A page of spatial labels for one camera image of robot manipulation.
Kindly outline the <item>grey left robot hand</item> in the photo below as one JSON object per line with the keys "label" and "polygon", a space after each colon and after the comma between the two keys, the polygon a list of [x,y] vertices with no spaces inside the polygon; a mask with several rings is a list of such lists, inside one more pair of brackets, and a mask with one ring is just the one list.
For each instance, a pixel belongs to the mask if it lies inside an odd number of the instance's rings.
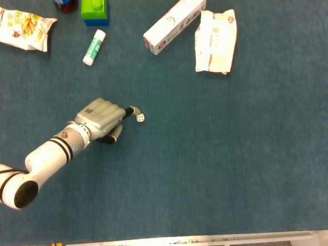
{"label": "grey left robot hand", "polygon": [[145,121],[144,113],[135,106],[121,108],[97,98],[76,115],[74,122],[86,129],[90,141],[114,144],[123,130],[122,121],[132,115],[139,123]]}

